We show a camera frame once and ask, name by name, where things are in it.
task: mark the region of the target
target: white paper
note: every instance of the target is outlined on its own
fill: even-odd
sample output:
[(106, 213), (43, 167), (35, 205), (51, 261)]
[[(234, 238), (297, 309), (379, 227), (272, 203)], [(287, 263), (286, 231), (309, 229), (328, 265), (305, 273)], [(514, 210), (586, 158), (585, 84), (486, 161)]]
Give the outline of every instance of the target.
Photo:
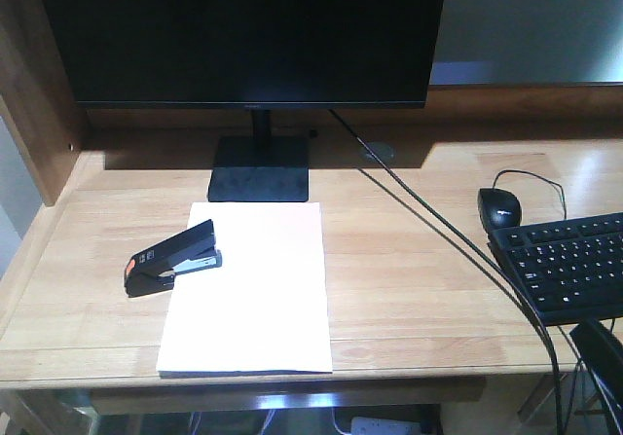
[(195, 203), (223, 265), (175, 278), (160, 372), (332, 372), (318, 203)]

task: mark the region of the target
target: black chair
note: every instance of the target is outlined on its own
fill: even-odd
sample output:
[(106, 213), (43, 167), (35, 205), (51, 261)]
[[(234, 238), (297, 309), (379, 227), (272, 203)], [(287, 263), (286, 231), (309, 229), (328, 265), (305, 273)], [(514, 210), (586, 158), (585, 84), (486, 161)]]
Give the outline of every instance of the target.
[(623, 345), (597, 320), (580, 322), (570, 332), (597, 388), (610, 435), (623, 434)]

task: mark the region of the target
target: wall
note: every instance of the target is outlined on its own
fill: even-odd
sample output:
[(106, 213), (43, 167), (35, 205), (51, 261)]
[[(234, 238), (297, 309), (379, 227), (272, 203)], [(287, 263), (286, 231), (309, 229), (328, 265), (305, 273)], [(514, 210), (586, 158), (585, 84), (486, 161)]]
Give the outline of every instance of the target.
[(0, 118), (0, 275), (41, 206), (41, 197)]
[(446, 0), (435, 61), (436, 85), (623, 83), (623, 0)]

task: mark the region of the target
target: monitor base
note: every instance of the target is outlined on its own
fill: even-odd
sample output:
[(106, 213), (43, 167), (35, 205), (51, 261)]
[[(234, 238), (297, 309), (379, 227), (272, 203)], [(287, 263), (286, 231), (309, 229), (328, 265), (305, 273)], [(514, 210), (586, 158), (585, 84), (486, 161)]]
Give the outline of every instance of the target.
[(252, 137), (220, 139), (208, 201), (307, 201), (309, 197), (307, 138), (274, 136), (262, 148)]

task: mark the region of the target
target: power strip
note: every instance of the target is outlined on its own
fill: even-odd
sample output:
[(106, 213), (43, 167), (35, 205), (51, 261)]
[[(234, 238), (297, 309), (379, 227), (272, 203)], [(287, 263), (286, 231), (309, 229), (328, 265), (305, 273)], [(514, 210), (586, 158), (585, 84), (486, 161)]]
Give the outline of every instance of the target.
[(416, 422), (402, 422), (383, 418), (354, 417), (350, 423), (351, 435), (421, 435)]

